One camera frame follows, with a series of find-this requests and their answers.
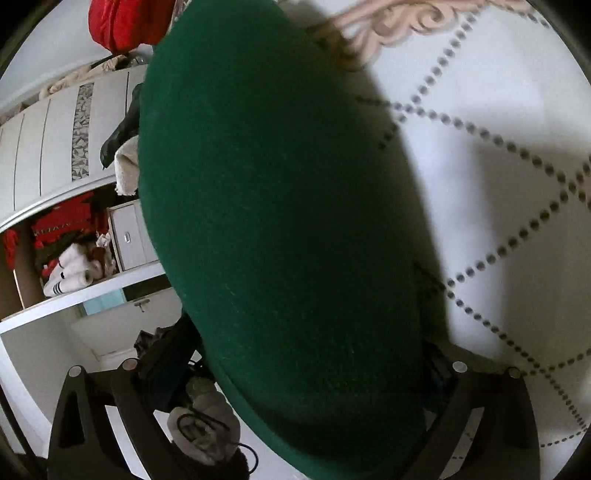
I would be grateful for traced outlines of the black garment on bed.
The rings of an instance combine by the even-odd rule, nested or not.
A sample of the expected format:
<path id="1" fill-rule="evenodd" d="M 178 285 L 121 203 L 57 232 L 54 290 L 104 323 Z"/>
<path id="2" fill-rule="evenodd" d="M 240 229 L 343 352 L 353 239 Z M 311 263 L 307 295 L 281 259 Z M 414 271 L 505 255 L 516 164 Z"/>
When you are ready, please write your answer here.
<path id="1" fill-rule="evenodd" d="M 99 160 L 103 169 L 108 168 L 114 161 L 116 151 L 129 139 L 136 136 L 140 123 L 140 95 L 142 83 L 137 84 L 131 97 L 130 106 L 123 120 L 105 140 L 101 149 Z"/>

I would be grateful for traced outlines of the white rolled socks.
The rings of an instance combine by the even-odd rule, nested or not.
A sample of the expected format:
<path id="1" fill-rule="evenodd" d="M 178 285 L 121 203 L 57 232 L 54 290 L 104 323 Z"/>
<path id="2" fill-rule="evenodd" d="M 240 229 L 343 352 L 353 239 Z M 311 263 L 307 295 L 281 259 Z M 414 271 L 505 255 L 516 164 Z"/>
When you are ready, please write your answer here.
<path id="1" fill-rule="evenodd" d="M 77 243 L 71 244 L 57 259 L 43 294 L 56 297 L 82 290 L 103 277 L 103 269 L 98 260 L 90 260 L 87 249 Z"/>

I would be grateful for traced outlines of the white quilted floral mat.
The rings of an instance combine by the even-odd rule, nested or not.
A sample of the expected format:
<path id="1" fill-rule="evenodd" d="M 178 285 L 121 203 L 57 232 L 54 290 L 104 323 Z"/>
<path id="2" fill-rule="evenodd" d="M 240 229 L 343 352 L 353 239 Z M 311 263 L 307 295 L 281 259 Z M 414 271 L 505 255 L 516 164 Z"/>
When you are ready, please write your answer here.
<path id="1" fill-rule="evenodd" d="M 284 1 L 402 153 L 456 344 L 518 367 L 540 475 L 590 428 L 590 76 L 536 1 Z"/>

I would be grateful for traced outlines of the green white varsity jacket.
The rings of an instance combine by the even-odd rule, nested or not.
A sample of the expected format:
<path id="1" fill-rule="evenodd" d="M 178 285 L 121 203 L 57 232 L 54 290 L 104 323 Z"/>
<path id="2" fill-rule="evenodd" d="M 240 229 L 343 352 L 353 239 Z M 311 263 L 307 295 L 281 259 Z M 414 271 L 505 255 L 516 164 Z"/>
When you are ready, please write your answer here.
<path id="1" fill-rule="evenodd" d="M 194 1 L 140 97 L 157 257 L 243 422 L 311 479 L 426 468 L 403 193 L 320 49 L 272 1 Z"/>

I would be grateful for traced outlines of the red folded duvet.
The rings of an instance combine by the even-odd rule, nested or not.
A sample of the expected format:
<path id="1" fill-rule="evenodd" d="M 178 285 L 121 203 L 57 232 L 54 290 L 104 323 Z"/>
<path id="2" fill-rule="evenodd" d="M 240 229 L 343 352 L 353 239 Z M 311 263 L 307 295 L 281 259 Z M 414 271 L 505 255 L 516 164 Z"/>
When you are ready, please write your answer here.
<path id="1" fill-rule="evenodd" d="M 88 30 L 112 54 L 156 45 L 167 33 L 175 0 L 92 0 Z"/>

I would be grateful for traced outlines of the red hanging clothes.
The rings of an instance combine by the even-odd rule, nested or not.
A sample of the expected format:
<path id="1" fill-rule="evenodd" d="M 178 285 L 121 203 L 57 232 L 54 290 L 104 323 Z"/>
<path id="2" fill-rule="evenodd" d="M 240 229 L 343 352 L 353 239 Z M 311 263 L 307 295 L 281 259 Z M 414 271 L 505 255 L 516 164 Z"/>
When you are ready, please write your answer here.
<path id="1" fill-rule="evenodd" d="M 1 267 L 12 272 L 16 255 L 29 252 L 33 269 L 46 280 L 72 245 L 86 249 L 86 257 L 103 262 L 106 249 L 96 241 L 108 233 L 106 190 L 93 190 L 65 200 L 9 228 L 1 234 Z"/>

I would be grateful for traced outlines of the cream fluffy garment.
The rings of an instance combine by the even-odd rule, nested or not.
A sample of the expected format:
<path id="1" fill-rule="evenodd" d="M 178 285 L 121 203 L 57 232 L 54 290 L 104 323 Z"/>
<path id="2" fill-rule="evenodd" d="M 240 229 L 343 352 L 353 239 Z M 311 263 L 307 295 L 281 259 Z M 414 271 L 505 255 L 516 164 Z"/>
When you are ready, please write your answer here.
<path id="1" fill-rule="evenodd" d="M 139 184 L 138 137 L 127 140 L 114 156 L 115 191 L 119 196 L 133 196 Z"/>

